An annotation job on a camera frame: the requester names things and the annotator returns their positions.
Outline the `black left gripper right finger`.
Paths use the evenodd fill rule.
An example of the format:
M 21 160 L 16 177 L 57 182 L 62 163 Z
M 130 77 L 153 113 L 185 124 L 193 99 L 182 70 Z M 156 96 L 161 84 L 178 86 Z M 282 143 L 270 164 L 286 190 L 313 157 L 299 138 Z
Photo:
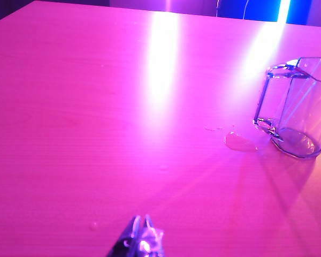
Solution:
M 137 241 L 136 256 L 165 256 L 164 230 L 156 228 L 150 215 L 146 214 L 141 234 Z

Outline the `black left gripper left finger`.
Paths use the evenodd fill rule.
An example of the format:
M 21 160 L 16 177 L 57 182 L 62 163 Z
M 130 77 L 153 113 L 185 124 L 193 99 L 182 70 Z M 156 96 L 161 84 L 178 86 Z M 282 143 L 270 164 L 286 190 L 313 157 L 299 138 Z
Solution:
M 109 251 L 110 257 L 137 256 L 137 242 L 139 239 L 141 216 L 135 215 L 128 222 L 117 241 Z

